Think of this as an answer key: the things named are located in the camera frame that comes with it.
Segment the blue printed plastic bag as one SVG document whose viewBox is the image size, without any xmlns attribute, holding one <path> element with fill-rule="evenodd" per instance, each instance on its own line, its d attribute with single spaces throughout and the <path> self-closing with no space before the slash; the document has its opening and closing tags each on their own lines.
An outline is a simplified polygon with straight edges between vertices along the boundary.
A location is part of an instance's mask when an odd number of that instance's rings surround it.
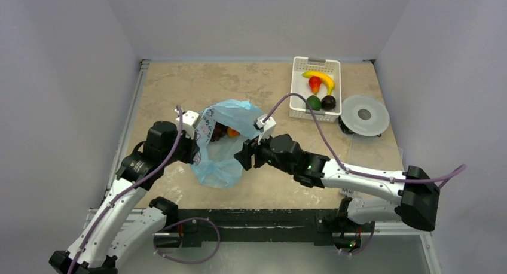
<svg viewBox="0 0 507 274">
<path fill-rule="evenodd" d="M 262 110 L 250 101 L 236 99 L 215 103 L 201 112 L 201 121 L 196 128 L 199 151 L 191 165 L 191 170 L 201 185 L 231 188 L 239 182 L 243 167 L 234 155 L 242 150 L 246 140 L 259 135 L 253 123 L 262 115 Z M 212 141 L 213 132 L 218 130 L 219 125 L 239 134 L 233 138 L 224 135 L 217 141 Z"/>
</svg>

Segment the green fake avocado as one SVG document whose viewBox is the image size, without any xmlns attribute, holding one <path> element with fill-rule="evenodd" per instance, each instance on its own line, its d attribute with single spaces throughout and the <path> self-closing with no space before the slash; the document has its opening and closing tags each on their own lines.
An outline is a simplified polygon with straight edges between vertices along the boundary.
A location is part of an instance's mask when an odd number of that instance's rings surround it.
<svg viewBox="0 0 507 274">
<path fill-rule="evenodd" d="M 311 95 L 306 101 L 309 104 L 309 109 L 311 108 L 313 111 L 320 111 L 322 109 L 321 100 L 317 96 Z"/>
</svg>

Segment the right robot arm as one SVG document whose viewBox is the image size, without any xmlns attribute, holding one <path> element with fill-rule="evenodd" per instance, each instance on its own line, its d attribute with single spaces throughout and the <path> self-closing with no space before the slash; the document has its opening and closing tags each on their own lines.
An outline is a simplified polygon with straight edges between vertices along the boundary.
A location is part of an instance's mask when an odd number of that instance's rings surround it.
<svg viewBox="0 0 507 274">
<path fill-rule="evenodd" d="M 342 200 L 335 221 L 343 230 L 373 221 L 401 221 L 427 232 L 435 229 L 440 189 L 417 166 L 407 171 L 380 171 L 339 165 L 335 159 L 304 151 L 289 135 L 247 140 L 234 158 L 246 171 L 268 164 L 308 188 L 369 194 L 369 199 Z"/>
</svg>

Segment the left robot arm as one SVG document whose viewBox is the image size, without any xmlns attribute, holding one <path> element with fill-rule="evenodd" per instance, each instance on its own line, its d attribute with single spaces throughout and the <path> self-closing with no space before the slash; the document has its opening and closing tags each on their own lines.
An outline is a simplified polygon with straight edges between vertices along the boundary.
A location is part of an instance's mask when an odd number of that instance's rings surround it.
<svg viewBox="0 0 507 274">
<path fill-rule="evenodd" d="M 172 161 L 191 163 L 197 151 L 194 141 L 199 119 L 158 121 L 146 140 L 138 143 L 117 170 L 97 214 L 80 237 L 49 259 L 57 273 L 117 273 L 117 258 L 108 255 L 113 240 L 137 202 L 144 197 L 163 169 Z"/>
</svg>

